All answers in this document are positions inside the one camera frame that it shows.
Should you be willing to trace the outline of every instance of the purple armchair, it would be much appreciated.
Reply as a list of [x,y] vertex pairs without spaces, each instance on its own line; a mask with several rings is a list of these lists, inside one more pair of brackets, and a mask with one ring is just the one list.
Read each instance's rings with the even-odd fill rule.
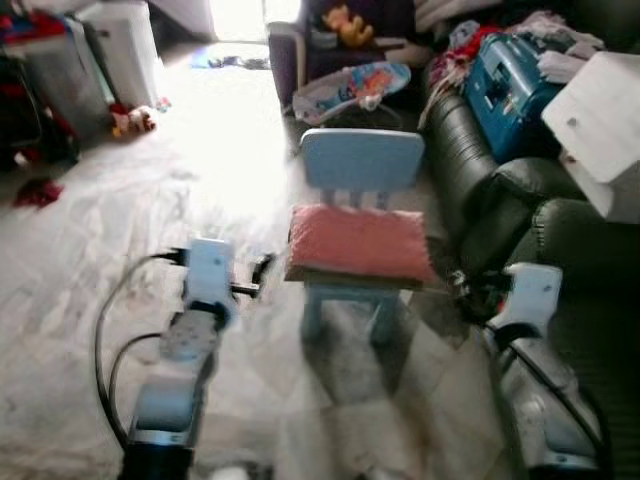
[[[380,60],[406,63],[412,67],[426,65],[430,50],[412,44],[415,36],[415,8],[413,0],[298,0],[295,7],[288,0],[287,12],[271,14],[267,22],[271,69],[283,107],[291,103],[293,92],[307,82],[344,67]],[[311,15],[326,14],[331,7],[346,3],[353,13],[373,25],[375,38],[397,39],[399,48],[314,49],[308,43],[307,28]]]

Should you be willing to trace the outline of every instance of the chair leg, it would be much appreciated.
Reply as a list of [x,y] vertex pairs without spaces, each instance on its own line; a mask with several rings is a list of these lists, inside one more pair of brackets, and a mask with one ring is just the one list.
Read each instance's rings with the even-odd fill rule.
[[369,341],[372,345],[381,346],[389,343],[398,310],[398,295],[380,301],[378,308],[369,322]]
[[307,288],[307,303],[304,306],[304,316],[300,325],[300,334],[304,342],[312,342],[322,330],[322,299],[313,288]]

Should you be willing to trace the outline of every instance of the blue suitcase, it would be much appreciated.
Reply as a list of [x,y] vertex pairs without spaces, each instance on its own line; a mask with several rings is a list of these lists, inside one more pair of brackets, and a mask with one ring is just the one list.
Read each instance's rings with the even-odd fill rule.
[[471,67],[465,95],[500,164],[559,152],[541,114],[561,87],[542,78],[542,52],[524,38],[497,33],[485,39]]

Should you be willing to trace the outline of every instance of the marble floor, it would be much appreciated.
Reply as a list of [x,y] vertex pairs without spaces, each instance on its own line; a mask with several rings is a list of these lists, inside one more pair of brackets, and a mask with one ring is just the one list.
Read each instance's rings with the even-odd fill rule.
[[[270,72],[191,70],[189,51],[167,61],[174,106],[157,131],[89,148],[58,172],[56,203],[15,209],[24,174],[0,181],[0,478],[116,477],[92,324],[126,265],[194,235],[232,242],[240,278],[260,253],[280,254],[262,300],[243,302],[224,336],[195,478],[234,460],[272,465],[279,480],[352,479],[371,466],[389,479],[508,478],[485,354],[441,285],[404,297],[387,348],[368,345],[370,312],[348,303],[328,304],[324,336],[301,343],[301,286],[282,277],[290,209],[318,198],[295,155],[303,129],[281,117]],[[429,235],[444,237],[426,174],[392,206],[425,210]],[[134,276],[107,321],[107,361],[164,327],[182,273],[152,264]],[[125,422],[155,347],[123,365]]]

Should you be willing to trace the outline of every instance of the red cushion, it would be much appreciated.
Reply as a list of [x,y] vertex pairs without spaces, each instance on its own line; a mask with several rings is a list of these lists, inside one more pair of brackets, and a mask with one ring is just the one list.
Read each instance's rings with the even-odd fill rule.
[[431,267],[418,212],[328,205],[294,209],[291,266],[427,281]]

